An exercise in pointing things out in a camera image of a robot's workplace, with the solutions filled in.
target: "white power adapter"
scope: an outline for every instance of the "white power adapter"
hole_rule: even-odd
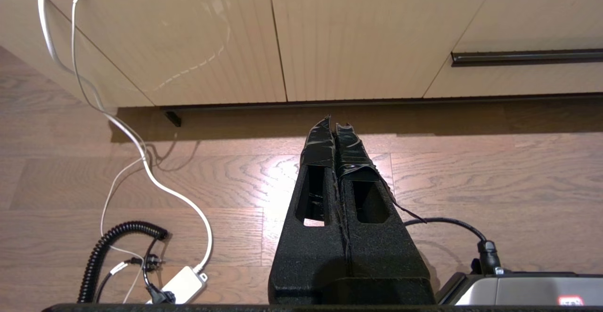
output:
[[[191,267],[186,266],[172,280],[165,284],[161,290],[174,293],[176,304],[186,304],[205,289],[205,286],[207,286],[206,282],[207,275],[205,273],[198,275]]]

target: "black coiled cable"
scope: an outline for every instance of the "black coiled cable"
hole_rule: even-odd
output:
[[[168,231],[160,228],[150,222],[124,222],[114,228],[110,229],[92,250],[90,259],[88,259],[88,265],[86,265],[86,271],[84,272],[84,279],[80,286],[80,295],[77,299],[77,303],[92,303],[94,299],[95,291],[97,290],[98,276],[101,273],[101,267],[103,267],[103,261],[111,246],[115,241],[131,233],[143,233],[158,240],[164,240],[168,237]]]

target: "drawer handle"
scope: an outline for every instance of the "drawer handle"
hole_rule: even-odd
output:
[[[526,50],[524,52],[450,53],[452,67],[545,65],[603,62],[603,49]]]

